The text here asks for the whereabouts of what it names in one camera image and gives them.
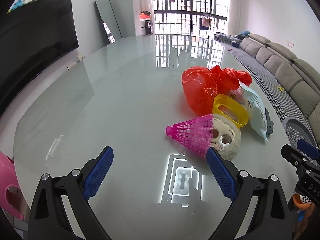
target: brown eye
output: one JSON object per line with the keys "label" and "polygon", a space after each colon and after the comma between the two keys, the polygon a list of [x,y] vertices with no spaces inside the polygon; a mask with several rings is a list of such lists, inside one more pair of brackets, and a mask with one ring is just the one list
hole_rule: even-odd
{"label": "brown eye", "polygon": [[222,134],[222,139],[221,139],[222,143],[224,144],[230,144],[232,143],[232,138],[230,135],[227,134]]}
{"label": "brown eye", "polygon": [[213,130],[212,130],[212,137],[213,137],[213,139],[217,138],[218,136],[219,136],[219,131],[216,130],[216,129],[213,129]]}

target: red bag on shelf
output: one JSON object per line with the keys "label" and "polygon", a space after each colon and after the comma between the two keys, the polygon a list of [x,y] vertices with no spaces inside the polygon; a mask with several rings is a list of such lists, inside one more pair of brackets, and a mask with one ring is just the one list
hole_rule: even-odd
{"label": "red bag on shelf", "polygon": [[219,94],[237,90],[239,80],[249,86],[252,78],[246,71],[232,68],[191,67],[182,74],[182,86],[190,108],[198,115],[212,113],[213,100]]}

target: silver bolt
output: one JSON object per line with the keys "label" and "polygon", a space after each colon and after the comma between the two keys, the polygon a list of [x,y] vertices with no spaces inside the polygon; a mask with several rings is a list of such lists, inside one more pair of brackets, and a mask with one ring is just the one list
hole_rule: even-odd
{"label": "silver bolt", "polygon": [[278,177],[277,177],[276,175],[271,175],[271,179],[272,179],[273,181],[277,181],[277,180],[278,180]]}
{"label": "silver bolt", "polygon": [[241,177],[248,177],[248,173],[246,171],[240,171]]}
{"label": "silver bolt", "polygon": [[80,171],[79,170],[73,170],[71,171],[71,175],[72,176],[78,176],[80,174]]}
{"label": "silver bolt", "polygon": [[43,174],[41,179],[42,180],[47,180],[49,178],[49,174]]}

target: yellow plastic container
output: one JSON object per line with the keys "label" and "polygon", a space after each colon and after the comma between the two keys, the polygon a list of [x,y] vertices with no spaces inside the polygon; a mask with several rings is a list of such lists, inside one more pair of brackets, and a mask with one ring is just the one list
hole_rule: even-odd
{"label": "yellow plastic container", "polygon": [[249,120],[248,112],[243,106],[232,98],[222,94],[214,98],[212,113],[221,114],[229,118],[238,128],[245,126]]}

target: television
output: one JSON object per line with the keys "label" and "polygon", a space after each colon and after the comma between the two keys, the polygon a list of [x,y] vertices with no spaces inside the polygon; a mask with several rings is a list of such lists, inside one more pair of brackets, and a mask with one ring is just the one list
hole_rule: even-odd
{"label": "television", "polygon": [[78,48],[71,0],[38,0],[0,20],[0,117],[53,62]]}

